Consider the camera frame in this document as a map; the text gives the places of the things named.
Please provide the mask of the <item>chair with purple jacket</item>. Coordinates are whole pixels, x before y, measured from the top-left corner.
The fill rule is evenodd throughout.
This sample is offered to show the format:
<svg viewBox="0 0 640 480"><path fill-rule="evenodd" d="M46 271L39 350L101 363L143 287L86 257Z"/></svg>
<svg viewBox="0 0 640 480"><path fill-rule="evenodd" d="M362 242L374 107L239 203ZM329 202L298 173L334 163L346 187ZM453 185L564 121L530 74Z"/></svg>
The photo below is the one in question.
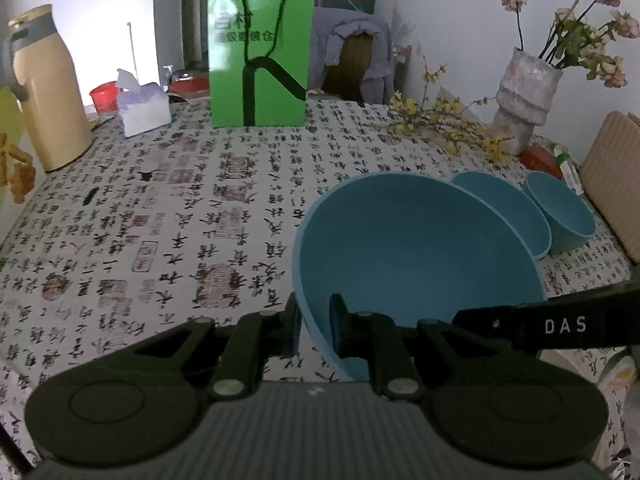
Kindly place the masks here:
<svg viewBox="0 0 640 480"><path fill-rule="evenodd" d="M376 15L317 6L312 14L309 90L386 104L394 94L392 34Z"/></svg>

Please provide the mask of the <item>white tissue box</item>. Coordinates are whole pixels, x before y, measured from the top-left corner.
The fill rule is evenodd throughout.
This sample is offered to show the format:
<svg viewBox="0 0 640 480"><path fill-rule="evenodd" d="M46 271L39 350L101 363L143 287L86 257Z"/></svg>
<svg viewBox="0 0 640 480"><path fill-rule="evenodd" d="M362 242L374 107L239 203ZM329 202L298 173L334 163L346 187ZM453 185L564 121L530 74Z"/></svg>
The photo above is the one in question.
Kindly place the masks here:
<svg viewBox="0 0 640 480"><path fill-rule="evenodd" d="M126 138L171 123L169 96L155 82L139 84L132 73L120 68L116 88L117 109Z"/></svg>

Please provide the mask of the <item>yellow flower branch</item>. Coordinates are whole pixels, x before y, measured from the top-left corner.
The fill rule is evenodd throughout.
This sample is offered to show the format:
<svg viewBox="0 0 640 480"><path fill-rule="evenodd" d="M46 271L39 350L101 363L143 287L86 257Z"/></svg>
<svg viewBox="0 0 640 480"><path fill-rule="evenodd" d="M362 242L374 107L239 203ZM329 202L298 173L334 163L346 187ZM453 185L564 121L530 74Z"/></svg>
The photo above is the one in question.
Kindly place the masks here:
<svg viewBox="0 0 640 480"><path fill-rule="evenodd" d="M515 156L506 149L511 137L501 131L491 133L487 124L472 116L473 108L487 106L492 98L483 96L464 104L458 96L428 95L446 73L446 64L429 66L424 58L420 99L396 91L390 99L386 116L376 122L365 122L363 127L397 140L433 139L454 157L461 157L469 151L482 153L494 166L514 162Z"/></svg>

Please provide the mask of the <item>large blue bowl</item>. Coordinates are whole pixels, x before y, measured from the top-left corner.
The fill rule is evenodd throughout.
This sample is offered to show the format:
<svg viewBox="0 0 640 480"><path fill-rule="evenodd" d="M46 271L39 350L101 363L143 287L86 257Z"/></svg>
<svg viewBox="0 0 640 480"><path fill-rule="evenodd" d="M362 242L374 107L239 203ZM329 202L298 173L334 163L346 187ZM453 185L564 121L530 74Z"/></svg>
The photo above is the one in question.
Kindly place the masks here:
<svg viewBox="0 0 640 480"><path fill-rule="evenodd" d="M333 349L334 294L349 311L401 327L546 298L532 252L500 212L450 181L408 172L360 174L320 196L296 231L292 281L314 348L356 382L367 367Z"/></svg>

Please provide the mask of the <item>tan cardboard box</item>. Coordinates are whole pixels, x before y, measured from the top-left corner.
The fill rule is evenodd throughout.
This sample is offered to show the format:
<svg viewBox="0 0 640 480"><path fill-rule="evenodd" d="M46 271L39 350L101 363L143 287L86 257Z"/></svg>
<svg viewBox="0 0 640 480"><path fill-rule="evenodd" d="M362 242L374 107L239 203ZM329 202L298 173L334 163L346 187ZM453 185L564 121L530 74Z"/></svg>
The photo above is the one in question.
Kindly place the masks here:
<svg viewBox="0 0 640 480"><path fill-rule="evenodd" d="M579 173L588 197L639 263L639 117L608 113Z"/></svg>

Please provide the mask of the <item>white ceramic vase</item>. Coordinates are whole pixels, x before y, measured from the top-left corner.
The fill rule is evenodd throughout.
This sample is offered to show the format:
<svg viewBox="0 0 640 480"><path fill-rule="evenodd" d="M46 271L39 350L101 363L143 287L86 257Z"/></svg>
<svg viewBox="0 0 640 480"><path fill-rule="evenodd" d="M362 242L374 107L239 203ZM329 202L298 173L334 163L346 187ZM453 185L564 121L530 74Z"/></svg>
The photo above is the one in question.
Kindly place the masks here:
<svg viewBox="0 0 640 480"><path fill-rule="evenodd" d="M498 110L491 124L494 136L504 136L509 155L522 154L537 127L546 124L563 71L514 48L496 94Z"/></svg>

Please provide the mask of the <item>patterned calligraphy tablecloth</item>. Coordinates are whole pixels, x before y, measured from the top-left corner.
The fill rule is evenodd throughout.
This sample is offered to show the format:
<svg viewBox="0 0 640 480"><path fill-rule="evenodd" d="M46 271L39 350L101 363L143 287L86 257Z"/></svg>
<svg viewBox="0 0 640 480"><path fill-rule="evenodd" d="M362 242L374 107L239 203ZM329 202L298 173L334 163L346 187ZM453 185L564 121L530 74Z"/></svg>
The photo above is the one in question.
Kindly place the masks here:
<svg viewBox="0 0 640 480"><path fill-rule="evenodd" d="M388 132L385 107L311 100L300 128L215 129L204 103L126 138L118 120L56 170L1 249L1 421L30 460L24 405L45 379L198 315L228 325L290 294L294 237L333 185L373 171L446 178L518 162Z"/></svg>

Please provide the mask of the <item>dried pink roses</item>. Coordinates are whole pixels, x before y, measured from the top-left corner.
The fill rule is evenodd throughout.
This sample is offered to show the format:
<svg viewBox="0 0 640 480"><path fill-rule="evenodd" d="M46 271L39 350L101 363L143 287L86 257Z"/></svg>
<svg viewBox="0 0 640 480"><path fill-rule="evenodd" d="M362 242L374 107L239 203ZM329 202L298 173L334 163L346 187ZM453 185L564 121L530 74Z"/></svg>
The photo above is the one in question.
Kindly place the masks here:
<svg viewBox="0 0 640 480"><path fill-rule="evenodd" d="M606 53L611 42L639 38L639 21L630 12L620 10L622 3L623 0L574 0L571 6L556 10L540 53L531 55L519 44L500 87L512 93L553 93L564 70L573 67L582 68L587 79L599 79L606 88L626 87L624 60Z"/></svg>

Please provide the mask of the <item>red cup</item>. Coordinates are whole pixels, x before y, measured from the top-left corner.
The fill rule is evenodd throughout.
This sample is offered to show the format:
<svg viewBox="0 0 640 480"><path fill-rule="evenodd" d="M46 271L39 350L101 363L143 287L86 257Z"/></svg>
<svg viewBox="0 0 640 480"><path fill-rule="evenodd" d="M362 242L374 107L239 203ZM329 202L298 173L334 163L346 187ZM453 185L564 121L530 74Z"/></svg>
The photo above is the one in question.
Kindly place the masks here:
<svg viewBox="0 0 640 480"><path fill-rule="evenodd" d="M119 88L115 81L100 84L90 91L93 106L98 114L116 112Z"/></svg>

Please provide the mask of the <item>small blue bowl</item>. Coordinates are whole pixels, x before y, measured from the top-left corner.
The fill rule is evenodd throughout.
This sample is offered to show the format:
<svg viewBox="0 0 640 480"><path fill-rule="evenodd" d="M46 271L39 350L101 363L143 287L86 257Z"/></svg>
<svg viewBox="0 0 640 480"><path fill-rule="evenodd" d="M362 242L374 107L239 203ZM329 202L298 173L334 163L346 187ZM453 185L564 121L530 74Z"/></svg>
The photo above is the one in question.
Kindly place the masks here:
<svg viewBox="0 0 640 480"><path fill-rule="evenodd" d="M550 252L571 252L584 246L597 232L585 202L563 181L542 171L526 174L523 191L547 218L551 230Z"/></svg>

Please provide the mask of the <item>green paper bag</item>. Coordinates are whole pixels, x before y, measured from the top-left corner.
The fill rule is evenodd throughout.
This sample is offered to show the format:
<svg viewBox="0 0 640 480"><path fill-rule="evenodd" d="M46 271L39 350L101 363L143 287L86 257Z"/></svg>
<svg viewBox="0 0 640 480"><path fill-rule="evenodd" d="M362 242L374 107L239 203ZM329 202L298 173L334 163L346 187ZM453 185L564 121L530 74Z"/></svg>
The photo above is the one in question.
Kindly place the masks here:
<svg viewBox="0 0 640 480"><path fill-rule="evenodd" d="M303 125L314 0L207 0L207 10L212 125Z"/></svg>

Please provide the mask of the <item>beige thermos jug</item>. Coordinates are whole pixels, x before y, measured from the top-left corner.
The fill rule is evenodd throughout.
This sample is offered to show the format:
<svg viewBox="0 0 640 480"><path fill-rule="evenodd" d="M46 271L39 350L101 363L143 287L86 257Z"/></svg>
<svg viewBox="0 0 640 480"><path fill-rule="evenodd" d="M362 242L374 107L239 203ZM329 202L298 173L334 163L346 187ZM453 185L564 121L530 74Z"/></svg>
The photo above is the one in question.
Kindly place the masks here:
<svg viewBox="0 0 640 480"><path fill-rule="evenodd" d="M8 36L1 41L1 84L21 103L44 171L63 168L90 148L93 137L75 65L50 4L9 21Z"/></svg>

